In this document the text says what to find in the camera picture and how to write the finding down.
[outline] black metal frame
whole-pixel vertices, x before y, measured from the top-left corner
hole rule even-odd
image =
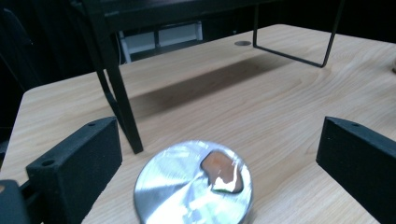
[[[117,53],[114,50],[109,31],[106,25],[105,13],[99,1],[83,1],[88,21],[79,21],[81,32],[89,48],[93,66],[102,86],[105,97],[116,115],[125,136],[135,154],[143,151],[142,141],[137,130],[134,114],[129,103],[122,76],[117,62]],[[113,87],[111,92],[103,66],[106,68],[108,78]]]
[[[122,76],[119,69],[119,62],[117,60],[118,55],[111,40],[111,34],[113,34],[115,31],[118,31],[121,28],[136,28],[137,24],[140,24],[141,26],[153,24],[159,25],[161,24],[161,22],[164,23],[197,18],[202,15],[202,13],[207,14],[209,13],[209,11],[215,13],[222,10],[255,5],[256,8],[253,31],[254,48],[266,50],[271,53],[287,57],[302,63],[308,63],[317,67],[324,67],[330,55],[332,42],[334,40],[335,32],[337,30],[338,22],[340,21],[341,12],[345,2],[345,0],[340,0],[341,3],[338,8],[325,59],[323,64],[319,64],[309,62],[308,60],[294,57],[272,49],[263,48],[257,45],[259,4],[271,3],[279,0],[232,1],[227,2],[228,4],[226,5],[224,3],[221,3],[220,1],[185,1],[179,3],[178,5],[178,2],[180,1],[176,1],[175,3],[170,2],[169,6],[149,8],[145,12],[142,10],[117,13],[104,12],[102,3],[99,0],[71,1],[72,6],[78,12],[78,16],[80,18],[79,25],[81,27],[81,32],[83,33],[85,41],[89,48],[92,62],[97,72],[97,76],[101,83],[102,89],[135,154],[143,151],[143,145],[140,139],[139,132],[137,130],[134,114],[129,103],[128,95],[122,81]],[[178,7],[188,7],[191,8],[191,11],[180,11]],[[150,20],[142,20],[143,17],[149,18]],[[132,21],[126,22],[125,18],[128,18],[128,20],[135,19],[142,21],[139,21],[138,23],[133,23]],[[104,69],[106,69],[107,71],[110,84],[113,87],[114,95],[110,91],[110,88],[108,86]]]
[[[334,21],[334,24],[333,24],[333,27],[332,27],[332,34],[330,36],[329,44],[328,44],[327,49],[326,49],[326,54],[324,56],[323,63],[311,62],[311,61],[308,61],[308,60],[303,59],[303,58],[299,58],[299,57],[292,56],[292,55],[289,55],[289,54],[286,54],[286,53],[282,53],[282,52],[279,52],[279,51],[276,51],[276,50],[273,50],[273,49],[268,49],[268,48],[264,48],[264,47],[258,46],[257,45],[257,30],[259,29],[259,4],[256,5],[255,9],[254,9],[253,48],[262,49],[262,50],[268,51],[270,53],[273,53],[273,54],[276,54],[276,55],[279,55],[279,56],[282,56],[282,57],[286,57],[286,58],[289,58],[289,59],[292,59],[292,60],[295,60],[295,61],[298,61],[298,62],[301,62],[301,63],[307,63],[307,64],[313,65],[315,67],[322,68],[322,67],[326,66],[327,61],[329,60],[330,51],[332,50],[332,42],[334,41],[335,34],[337,32],[338,23],[341,20],[341,15],[342,15],[342,11],[343,11],[343,8],[344,8],[344,3],[345,3],[345,0],[341,0],[340,1],[340,5],[338,6],[337,14],[335,16],[335,21]]]

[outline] wooden table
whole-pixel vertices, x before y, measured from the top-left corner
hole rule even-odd
[[[316,68],[234,42],[235,35],[121,67],[145,151],[122,132],[123,163],[84,223],[137,223],[134,183],[156,153],[190,139],[238,153],[254,183],[255,223],[376,223],[315,162],[325,116],[396,139],[396,45],[335,38]],[[260,29],[259,44],[320,61],[329,34],[287,25]],[[112,116],[96,74],[25,93],[0,178],[24,167],[85,123]]]

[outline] black metal leg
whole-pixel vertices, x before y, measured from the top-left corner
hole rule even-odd
[[[118,58],[117,53],[111,42],[110,33],[106,28],[104,13],[98,1],[86,0],[83,1],[83,4],[87,15],[89,15],[89,23],[92,25],[92,35],[88,34],[90,32],[87,29],[88,26],[84,27],[86,30],[83,32],[86,36],[86,42],[90,49],[95,70],[98,74],[105,96],[111,105],[129,144],[135,154],[139,153],[143,151],[143,145],[136,127],[128,95],[122,81],[119,63],[116,60]],[[115,97],[107,85],[102,63],[107,71]]]
[[[258,46],[257,45],[257,30],[259,28],[259,5],[256,5],[255,6],[255,10],[254,10],[253,48],[262,49],[262,50],[268,51],[270,53],[277,54],[277,55],[282,56],[282,57],[286,57],[286,58],[289,58],[289,59],[292,59],[292,60],[295,60],[295,61],[298,61],[298,62],[301,62],[301,63],[307,63],[307,64],[310,64],[310,65],[322,68],[322,67],[326,66],[327,61],[329,60],[330,51],[332,50],[332,42],[334,41],[334,37],[335,37],[335,34],[337,32],[338,23],[341,20],[341,15],[342,15],[342,11],[343,11],[343,8],[344,8],[344,3],[345,3],[345,0],[340,0],[340,5],[338,6],[337,15],[335,16],[335,21],[334,21],[334,24],[333,24],[333,27],[332,27],[332,34],[330,36],[329,44],[328,44],[327,49],[326,49],[326,54],[324,56],[323,63],[311,62],[311,61],[308,61],[306,59],[295,57],[295,56],[292,56],[292,55],[289,55],[289,54],[286,54],[286,53],[282,53],[282,52],[279,52],[279,51],[276,51],[276,50],[273,50],[273,49],[268,49],[268,48],[264,48],[264,47]]]

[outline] wooden surface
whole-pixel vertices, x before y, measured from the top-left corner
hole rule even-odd
[[[329,34],[286,25],[259,44],[320,62]],[[319,69],[238,47],[252,33],[121,67],[145,151],[120,132],[123,163],[84,223],[137,223],[133,191],[160,150],[191,139],[220,143],[246,162],[255,223],[376,223],[315,162],[325,116],[349,119],[396,140],[396,46],[338,35]],[[111,116],[96,74],[25,93],[0,178],[20,184],[24,167],[85,123]]]

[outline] shiny metal plate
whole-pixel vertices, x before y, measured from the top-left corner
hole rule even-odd
[[[215,192],[202,160],[213,150],[226,154],[242,176],[239,193]],[[252,182],[241,158],[225,146],[188,141],[171,146],[143,168],[134,188],[142,223],[240,223],[252,204]]]

